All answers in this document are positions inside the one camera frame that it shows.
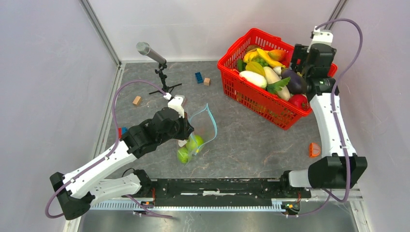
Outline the green apple toy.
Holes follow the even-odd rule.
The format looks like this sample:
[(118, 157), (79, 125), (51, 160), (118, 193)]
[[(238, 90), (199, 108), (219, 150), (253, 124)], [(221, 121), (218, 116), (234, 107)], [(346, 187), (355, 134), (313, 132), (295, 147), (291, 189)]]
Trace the green apple toy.
[(202, 150), (203, 144), (204, 144), (204, 141), (201, 136), (192, 135), (189, 137), (186, 147), (189, 152), (200, 152)]

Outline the clear zip top bag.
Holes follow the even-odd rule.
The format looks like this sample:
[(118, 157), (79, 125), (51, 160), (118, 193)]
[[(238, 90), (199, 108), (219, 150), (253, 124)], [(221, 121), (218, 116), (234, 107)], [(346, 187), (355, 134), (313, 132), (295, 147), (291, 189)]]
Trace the clear zip top bag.
[[(190, 136), (199, 135), (202, 137), (204, 141), (202, 150), (208, 143), (216, 138), (218, 133), (217, 124), (209, 109), (208, 103), (200, 107), (193, 115), (189, 116), (188, 122), (194, 127), (194, 132)], [(186, 147), (188, 140), (189, 138), (183, 141), (178, 140), (178, 149)], [(202, 150), (200, 152), (190, 152), (192, 158), (201, 153)]]

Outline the orange mango toy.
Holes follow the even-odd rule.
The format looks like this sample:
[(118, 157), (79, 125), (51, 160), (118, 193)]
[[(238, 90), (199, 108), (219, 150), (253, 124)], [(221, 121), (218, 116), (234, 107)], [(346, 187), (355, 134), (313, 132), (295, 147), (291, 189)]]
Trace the orange mango toy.
[(280, 50), (280, 49), (274, 49), (274, 50), (268, 51), (267, 53), (272, 60), (278, 61), (278, 62), (282, 62), (287, 55), (286, 51)]

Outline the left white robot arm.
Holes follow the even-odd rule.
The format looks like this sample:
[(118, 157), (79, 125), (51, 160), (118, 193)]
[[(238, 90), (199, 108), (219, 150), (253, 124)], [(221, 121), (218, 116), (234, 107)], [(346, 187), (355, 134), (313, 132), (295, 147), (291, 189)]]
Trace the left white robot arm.
[(132, 126), (98, 157), (67, 174), (56, 172), (50, 176), (54, 194), (46, 204), (48, 218), (76, 219), (96, 204), (106, 190), (105, 178), (171, 139), (186, 140), (194, 131), (183, 107), (168, 106), (157, 111), (152, 119)]

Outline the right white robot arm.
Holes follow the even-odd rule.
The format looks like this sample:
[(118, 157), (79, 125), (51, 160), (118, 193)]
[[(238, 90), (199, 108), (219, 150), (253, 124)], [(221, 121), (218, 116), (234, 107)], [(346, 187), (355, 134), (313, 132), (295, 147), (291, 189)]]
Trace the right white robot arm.
[(367, 168), (365, 157), (357, 155), (347, 135), (340, 110), (336, 80), (329, 75), (336, 49), (322, 43), (296, 44), (287, 74), (302, 82), (318, 124), (321, 159), (305, 170), (286, 171), (279, 191), (292, 197), (299, 188), (351, 189)]

